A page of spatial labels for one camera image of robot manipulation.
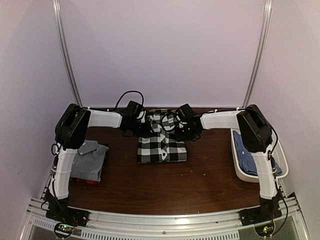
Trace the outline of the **aluminium frame post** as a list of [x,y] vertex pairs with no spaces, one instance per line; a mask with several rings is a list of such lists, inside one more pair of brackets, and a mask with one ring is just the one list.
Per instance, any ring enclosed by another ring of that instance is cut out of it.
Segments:
[[250,75],[249,84],[248,84],[244,101],[242,104],[244,108],[249,105],[250,99],[253,94],[254,86],[259,74],[261,62],[263,59],[264,49],[268,39],[271,18],[272,18],[272,10],[273,10],[273,1],[265,0],[263,13],[262,13],[262,22],[261,22],[260,33],[259,33],[259,40],[257,44],[257,50],[254,58],[254,63],[253,63],[253,68]]
[[69,81],[69,85],[71,88],[71,92],[73,95],[73,98],[75,102],[79,105],[82,106],[82,100],[80,97],[80,92],[78,90],[78,86],[76,83],[74,71],[72,68],[72,63],[71,63],[71,58],[68,50],[68,45],[67,45],[67,39],[66,39],[66,34],[64,30],[64,23],[63,23],[63,16],[62,16],[62,11],[61,11],[61,1],[60,0],[53,0],[52,1],[53,5],[53,13],[55,17],[55,22],[56,22],[56,27],[57,27],[57,33],[58,33],[58,39],[59,39],[59,44],[62,52],[62,59],[63,63],[65,66],[67,78]]

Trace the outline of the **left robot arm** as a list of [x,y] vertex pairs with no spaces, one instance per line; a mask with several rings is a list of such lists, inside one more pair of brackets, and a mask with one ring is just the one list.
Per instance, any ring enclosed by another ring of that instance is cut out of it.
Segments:
[[126,108],[115,110],[91,108],[71,103],[58,121],[54,133],[55,143],[52,153],[55,154],[51,167],[51,179],[45,200],[52,207],[52,213],[61,222],[72,218],[68,206],[69,179],[72,162],[77,150],[83,145],[90,127],[105,127],[131,131],[134,136],[146,137],[152,132],[147,123],[147,110],[140,104],[130,101]]

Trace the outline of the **left aluminium frame post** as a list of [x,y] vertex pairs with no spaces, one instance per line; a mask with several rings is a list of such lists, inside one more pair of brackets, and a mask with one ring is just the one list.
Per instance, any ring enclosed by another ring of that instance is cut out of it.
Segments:
[[64,23],[63,23],[63,16],[62,16],[62,11],[61,11],[61,1],[60,0],[53,0],[52,1],[53,5],[53,13],[55,17],[55,22],[56,22],[56,27],[57,27],[57,33],[58,33],[58,39],[59,39],[59,44],[62,52],[62,59],[63,63],[65,66],[67,78],[69,81],[69,85],[71,88],[71,92],[73,95],[73,98],[75,102],[79,105],[82,106],[82,100],[80,97],[80,92],[78,90],[78,86],[76,83],[74,71],[72,68],[72,63],[71,63],[71,58],[68,50],[68,45],[67,45],[67,39],[66,39],[66,34],[64,30]]

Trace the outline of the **right aluminium frame post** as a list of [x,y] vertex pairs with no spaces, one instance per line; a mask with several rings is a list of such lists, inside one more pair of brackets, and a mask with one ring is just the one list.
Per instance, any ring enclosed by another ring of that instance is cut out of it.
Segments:
[[264,49],[268,39],[271,18],[272,18],[272,10],[273,10],[273,1],[265,0],[263,13],[262,13],[262,22],[261,22],[260,33],[259,33],[259,40],[257,44],[257,50],[254,58],[254,63],[253,63],[253,68],[250,75],[249,84],[248,84],[244,101],[242,104],[244,108],[249,105],[250,99],[253,94],[254,86],[259,74],[261,62],[263,59]]

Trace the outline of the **folded red plaid shirt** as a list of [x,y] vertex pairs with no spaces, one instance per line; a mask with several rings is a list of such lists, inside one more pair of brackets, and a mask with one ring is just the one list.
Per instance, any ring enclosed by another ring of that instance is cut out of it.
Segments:
[[85,183],[85,184],[88,184],[88,185],[99,185],[100,184],[99,181],[92,181],[92,180],[86,180],[86,179],[80,179],[80,178],[70,178],[69,180],[71,182]]

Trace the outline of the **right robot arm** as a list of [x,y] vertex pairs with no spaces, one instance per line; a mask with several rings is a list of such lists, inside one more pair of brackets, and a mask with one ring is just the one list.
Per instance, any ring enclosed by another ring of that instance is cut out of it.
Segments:
[[194,141],[203,130],[238,129],[242,143],[252,154],[259,180],[260,206],[256,210],[259,220],[268,220],[277,209],[280,194],[277,184],[277,167],[273,152],[277,141],[273,141],[275,130],[266,120],[257,105],[251,104],[237,110],[207,111],[196,113],[184,104],[176,110],[177,125],[173,128],[179,141]]

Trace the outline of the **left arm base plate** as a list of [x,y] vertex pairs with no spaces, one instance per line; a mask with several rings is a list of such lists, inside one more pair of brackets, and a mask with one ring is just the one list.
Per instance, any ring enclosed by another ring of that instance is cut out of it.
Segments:
[[57,222],[66,223],[77,227],[86,227],[89,217],[87,210],[69,207],[69,198],[57,199],[53,195],[47,195],[44,200],[48,203],[45,216]]

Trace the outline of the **folded grey shirt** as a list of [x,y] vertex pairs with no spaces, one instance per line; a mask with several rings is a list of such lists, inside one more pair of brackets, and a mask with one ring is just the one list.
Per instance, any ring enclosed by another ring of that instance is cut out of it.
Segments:
[[94,140],[85,140],[75,154],[70,178],[99,182],[108,151],[108,146]]

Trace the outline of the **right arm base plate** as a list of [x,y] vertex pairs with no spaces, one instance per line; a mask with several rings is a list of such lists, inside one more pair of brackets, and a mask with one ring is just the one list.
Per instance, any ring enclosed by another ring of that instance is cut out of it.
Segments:
[[260,199],[260,205],[253,208],[246,208],[239,212],[242,226],[255,225],[263,222],[270,222],[274,218],[281,217],[278,200]]

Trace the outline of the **black white checked shirt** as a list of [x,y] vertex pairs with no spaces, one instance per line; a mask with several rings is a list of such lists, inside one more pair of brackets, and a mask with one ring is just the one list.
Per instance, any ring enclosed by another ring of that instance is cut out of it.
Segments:
[[178,123],[173,109],[153,109],[146,114],[154,133],[138,138],[137,162],[169,163],[187,161],[188,152],[184,141],[175,138],[174,128]]

